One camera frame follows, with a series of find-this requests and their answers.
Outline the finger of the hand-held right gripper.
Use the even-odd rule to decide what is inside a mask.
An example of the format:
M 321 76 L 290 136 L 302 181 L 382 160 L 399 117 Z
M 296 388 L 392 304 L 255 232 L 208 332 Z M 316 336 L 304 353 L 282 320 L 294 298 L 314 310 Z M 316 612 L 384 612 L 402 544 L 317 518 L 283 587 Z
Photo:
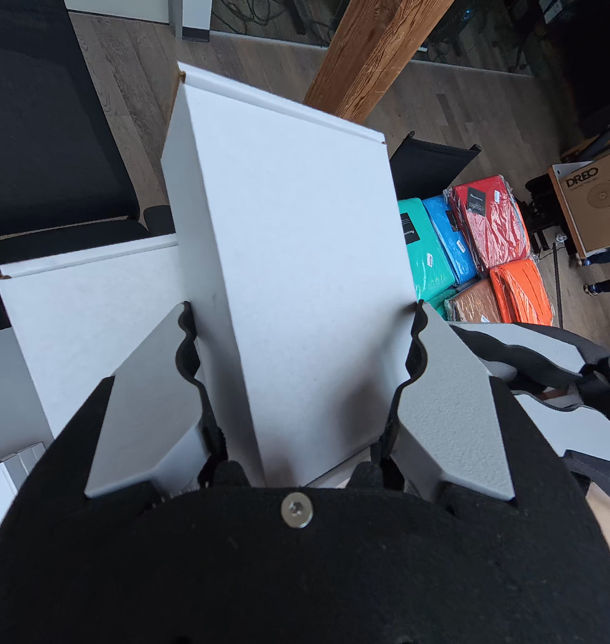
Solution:
M 610 453 L 610 420 L 591 407 L 556 407 L 526 393 L 514 396 L 556 453 Z
M 585 361 L 571 344 L 512 323 L 451 322 L 467 348 L 492 374 L 518 376 L 546 388 L 566 389 L 583 381 Z

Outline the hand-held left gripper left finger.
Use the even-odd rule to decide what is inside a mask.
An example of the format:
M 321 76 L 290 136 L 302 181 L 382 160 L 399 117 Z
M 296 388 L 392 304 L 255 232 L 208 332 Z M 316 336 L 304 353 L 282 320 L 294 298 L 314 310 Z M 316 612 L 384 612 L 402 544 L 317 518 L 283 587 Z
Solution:
M 169 498 L 211 485 L 228 451 L 198 379 L 196 338 L 191 305 L 181 302 L 116 370 L 87 497 L 147 483 Z

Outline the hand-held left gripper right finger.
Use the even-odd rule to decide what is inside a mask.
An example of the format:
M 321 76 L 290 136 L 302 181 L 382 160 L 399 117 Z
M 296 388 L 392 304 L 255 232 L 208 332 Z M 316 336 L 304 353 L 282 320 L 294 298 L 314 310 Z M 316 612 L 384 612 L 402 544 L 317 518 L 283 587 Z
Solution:
M 515 497 L 489 371 L 438 312 L 414 307 L 408 380 L 395 391 L 380 437 L 414 492 L 434 502 L 457 485 L 507 502 Z

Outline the white cardboard box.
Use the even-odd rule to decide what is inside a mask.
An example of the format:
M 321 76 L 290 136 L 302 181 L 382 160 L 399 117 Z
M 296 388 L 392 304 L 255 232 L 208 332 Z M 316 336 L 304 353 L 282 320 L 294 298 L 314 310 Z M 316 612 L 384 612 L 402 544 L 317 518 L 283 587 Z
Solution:
M 1 264 L 0 295 L 54 438 L 187 300 L 176 234 Z
M 416 293 L 385 136 L 188 64 L 162 168 L 204 383 L 254 486 L 368 447 Z

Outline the stack of wrapped coloured cloths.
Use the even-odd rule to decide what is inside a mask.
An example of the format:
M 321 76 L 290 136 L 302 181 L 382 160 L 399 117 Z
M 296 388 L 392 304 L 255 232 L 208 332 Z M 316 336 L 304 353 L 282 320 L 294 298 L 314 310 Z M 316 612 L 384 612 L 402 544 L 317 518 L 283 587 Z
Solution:
M 418 300 L 448 321 L 553 326 L 528 233 L 501 175 L 398 200 Z

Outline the brown printed carton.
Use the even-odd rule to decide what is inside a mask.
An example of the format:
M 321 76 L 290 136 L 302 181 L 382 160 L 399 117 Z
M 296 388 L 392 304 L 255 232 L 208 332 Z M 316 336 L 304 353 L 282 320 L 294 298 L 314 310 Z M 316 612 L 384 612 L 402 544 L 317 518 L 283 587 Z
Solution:
M 610 248 L 610 154 L 599 160 L 552 165 L 548 172 L 577 254 Z

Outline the black office chair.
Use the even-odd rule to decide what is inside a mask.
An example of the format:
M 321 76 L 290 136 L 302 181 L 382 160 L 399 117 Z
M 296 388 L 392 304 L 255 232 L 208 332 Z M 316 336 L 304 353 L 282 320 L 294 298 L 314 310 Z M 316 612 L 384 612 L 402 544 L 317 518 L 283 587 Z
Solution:
M 144 217 L 65 3 L 0 1 L 0 266 L 175 232 Z

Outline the wooden pillar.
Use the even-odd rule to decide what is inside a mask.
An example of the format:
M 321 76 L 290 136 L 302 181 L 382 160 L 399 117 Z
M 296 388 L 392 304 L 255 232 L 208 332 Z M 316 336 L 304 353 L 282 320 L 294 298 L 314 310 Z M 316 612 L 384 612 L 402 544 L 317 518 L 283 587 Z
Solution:
M 304 105 L 362 124 L 453 1 L 350 1 Z

